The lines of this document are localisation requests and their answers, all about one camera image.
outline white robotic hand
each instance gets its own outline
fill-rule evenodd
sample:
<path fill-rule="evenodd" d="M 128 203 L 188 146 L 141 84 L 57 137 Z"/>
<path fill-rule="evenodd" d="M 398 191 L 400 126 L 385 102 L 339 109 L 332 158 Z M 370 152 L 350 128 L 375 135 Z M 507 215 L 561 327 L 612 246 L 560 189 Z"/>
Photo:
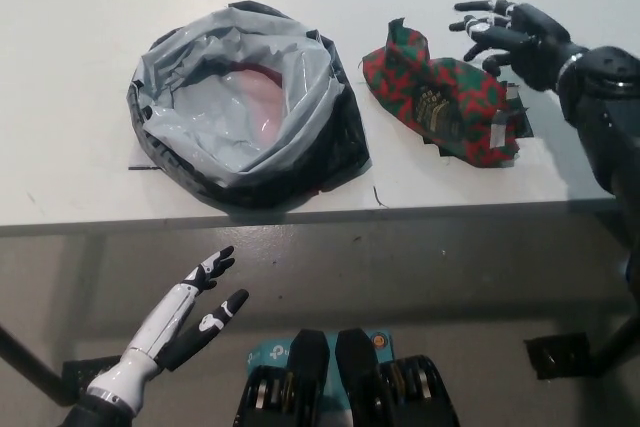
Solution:
<path fill-rule="evenodd" d="M 96 377 L 87 394 L 117 406 L 132 418 L 142 409 L 144 387 L 163 369 L 175 370 L 206 346 L 249 297 L 238 290 L 211 314 L 177 336 L 195 304 L 196 297 L 217 285 L 235 259 L 233 247 L 216 252 L 201 262 L 164 296 L 133 337 L 120 362 Z"/>

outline crumpled plastic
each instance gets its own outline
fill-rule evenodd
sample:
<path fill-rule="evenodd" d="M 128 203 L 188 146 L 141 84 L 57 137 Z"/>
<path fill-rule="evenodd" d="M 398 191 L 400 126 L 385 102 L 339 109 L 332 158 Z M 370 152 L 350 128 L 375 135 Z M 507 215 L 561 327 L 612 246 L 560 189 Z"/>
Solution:
<path fill-rule="evenodd" d="M 143 150 L 205 201 L 276 205 L 368 159 L 333 43 L 255 2 L 158 39 L 127 99 Z"/>

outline green wrapping paper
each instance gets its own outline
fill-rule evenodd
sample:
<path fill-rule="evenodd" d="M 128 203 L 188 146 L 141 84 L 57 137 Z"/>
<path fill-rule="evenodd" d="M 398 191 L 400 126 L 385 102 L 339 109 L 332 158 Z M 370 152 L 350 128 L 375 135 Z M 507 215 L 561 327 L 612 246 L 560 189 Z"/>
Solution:
<path fill-rule="evenodd" d="M 486 72 L 452 58 L 431 59 L 427 39 L 389 23 L 384 47 L 362 59 L 364 77 L 382 107 L 407 127 L 476 167 L 497 167 L 518 152 L 506 88 Z"/>

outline white table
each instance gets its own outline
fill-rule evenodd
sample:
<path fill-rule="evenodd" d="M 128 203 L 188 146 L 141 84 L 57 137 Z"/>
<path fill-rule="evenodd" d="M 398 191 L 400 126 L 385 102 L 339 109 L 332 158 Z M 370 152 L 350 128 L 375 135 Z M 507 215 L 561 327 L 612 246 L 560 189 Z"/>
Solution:
<path fill-rule="evenodd" d="M 365 220 L 577 203 L 608 208 L 557 100 L 523 92 L 536 138 L 512 168 L 481 170 L 450 159 L 391 118 L 363 83 L 358 63 L 381 46 L 387 22 L 406 16 L 434 57 L 471 45 L 448 32 L 460 0 L 256 0 L 332 38 L 354 85 L 373 168 L 291 211 L 228 216 L 159 172 L 127 171 L 135 141 L 125 93 L 151 42 L 237 0 L 0 0 L 0 233 L 46 234 L 248 223 Z M 554 15 L 577 42 L 640 53 L 634 0 L 521 0 Z"/>

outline robotic hand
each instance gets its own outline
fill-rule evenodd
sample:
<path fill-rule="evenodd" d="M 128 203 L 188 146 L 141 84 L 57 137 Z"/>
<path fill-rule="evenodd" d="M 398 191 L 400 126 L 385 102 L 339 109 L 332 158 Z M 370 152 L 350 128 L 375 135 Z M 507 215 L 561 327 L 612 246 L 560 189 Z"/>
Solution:
<path fill-rule="evenodd" d="M 495 14 L 466 15 L 449 26 L 476 42 L 464 60 L 505 50 L 487 57 L 482 68 L 497 77 L 501 66 L 511 65 L 532 89 L 557 93 L 598 183 L 618 198 L 632 230 L 640 232 L 640 60 L 616 47 L 574 44 L 562 25 L 529 4 L 487 0 L 454 8 Z"/>
<path fill-rule="evenodd" d="M 163 369 L 173 371 L 216 337 L 249 297 L 238 290 L 212 313 L 178 335 L 196 297 L 217 285 L 230 268 L 233 247 L 216 252 L 176 284 L 146 318 L 120 362 L 96 377 L 62 427 L 130 426 L 142 409 L 145 384 Z"/>

